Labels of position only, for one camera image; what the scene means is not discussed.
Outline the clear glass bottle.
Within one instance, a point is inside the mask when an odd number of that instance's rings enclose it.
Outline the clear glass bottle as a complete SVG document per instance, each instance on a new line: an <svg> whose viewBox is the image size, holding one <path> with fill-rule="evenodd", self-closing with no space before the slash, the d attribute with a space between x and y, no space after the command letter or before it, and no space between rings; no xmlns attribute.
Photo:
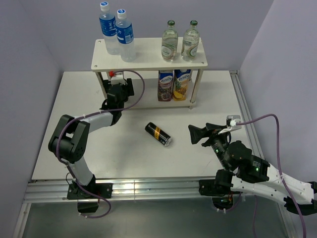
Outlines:
<svg viewBox="0 0 317 238"><path fill-rule="evenodd" d="M181 56L185 61L192 61L196 57L200 39L197 25L198 22L196 20L191 20L190 28L184 33Z"/></svg>
<svg viewBox="0 0 317 238"><path fill-rule="evenodd" d="M169 20L161 41L161 56L165 61L173 61L177 55L178 33L175 30L175 21Z"/></svg>

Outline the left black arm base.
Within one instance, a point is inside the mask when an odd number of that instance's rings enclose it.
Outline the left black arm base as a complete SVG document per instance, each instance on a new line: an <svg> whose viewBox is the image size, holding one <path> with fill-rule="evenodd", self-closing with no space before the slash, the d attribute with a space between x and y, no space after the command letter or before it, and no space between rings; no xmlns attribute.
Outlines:
<svg viewBox="0 0 317 238"><path fill-rule="evenodd" d="M95 195L101 196L105 199L110 199L112 194L112 183L96 183L93 185L82 186L86 191ZM84 192L77 183L72 182L69 184L67 192L67 200L77 200L77 210L80 213L92 214L95 213L99 207L98 198L97 202L80 202L80 200L96 199L96 197Z"/></svg>

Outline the blue-label water bottle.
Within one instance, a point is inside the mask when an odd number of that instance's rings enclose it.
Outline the blue-label water bottle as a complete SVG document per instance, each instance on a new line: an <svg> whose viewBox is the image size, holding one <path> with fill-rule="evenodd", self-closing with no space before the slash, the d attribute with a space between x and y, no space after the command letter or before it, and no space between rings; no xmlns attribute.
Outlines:
<svg viewBox="0 0 317 238"><path fill-rule="evenodd" d="M134 47L133 27L131 20L127 18L126 10L117 10L115 26L121 59L125 62L134 61L136 59L136 52Z"/></svg>
<svg viewBox="0 0 317 238"><path fill-rule="evenodd" d="M104 37L106 50L110 55L120 53L118 40L116 36L116 18L110 11L109 3L103 1L100 3L101 13L99 15L100 26Z"/></svg>

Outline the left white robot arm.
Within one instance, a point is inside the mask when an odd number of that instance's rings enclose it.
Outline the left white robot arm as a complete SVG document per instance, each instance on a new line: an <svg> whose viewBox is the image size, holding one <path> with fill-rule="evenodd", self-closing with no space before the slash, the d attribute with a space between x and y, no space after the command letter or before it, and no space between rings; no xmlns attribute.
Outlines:
<svg viewBox="0 0 317 238"><path fill-rule="evenodd" d="M115 125L122 115L122 109L130 96L134 95L132 79L124 79L123 83L112 84L105 80L107 98L101 106L105 113L76 120L70 115L62 115L49 141L48 149L59 161L70 168L76 181L71 191L82 198L92 198L101 193L96 185L95 175L89 170L84 158L88 135L100 128Z"/></svg>

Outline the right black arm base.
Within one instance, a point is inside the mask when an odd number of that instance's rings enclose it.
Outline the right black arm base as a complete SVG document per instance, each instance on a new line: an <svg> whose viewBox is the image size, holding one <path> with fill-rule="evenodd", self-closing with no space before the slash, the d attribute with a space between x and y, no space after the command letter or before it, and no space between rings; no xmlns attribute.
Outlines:
<svg viewBox="0 0 317 238"><path fill-rule="evenodd" d="M199 180L199 194L211 197L212 207L218 213L232 211L242 201L241 192L233 192L233 184L216 179Z"/></svg>

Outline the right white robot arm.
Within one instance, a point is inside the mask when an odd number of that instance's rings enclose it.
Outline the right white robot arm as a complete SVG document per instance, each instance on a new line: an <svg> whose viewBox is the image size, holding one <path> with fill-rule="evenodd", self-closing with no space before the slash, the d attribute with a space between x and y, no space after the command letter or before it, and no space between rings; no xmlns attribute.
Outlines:
<svg viewBox="0 0 317 238"><path fill-rule="evenodd" d="M240 140L229 142L231 132L240 126L207 123L198 128L189 125L191 143L211 147L222 165L214 179L199 180L199 193L203 196L228 195L231 192L248 193L264 197L283 205L287 211L308 216L317 212L316 182L303 182L280 174L265 159L253 155Z"/></svg>

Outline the black yellow can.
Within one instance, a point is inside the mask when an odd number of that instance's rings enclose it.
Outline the black yellow can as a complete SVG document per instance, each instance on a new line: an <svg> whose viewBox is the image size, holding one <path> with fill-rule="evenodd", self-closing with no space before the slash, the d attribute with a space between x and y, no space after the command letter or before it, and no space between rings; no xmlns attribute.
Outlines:
<svg viewBox="0 0 317 238"><path fill-rule="evenodd" d="M169 134L152 122L149 122L145 126L145 131L164 147L169 146L172 141L172 137Z"/></svg>

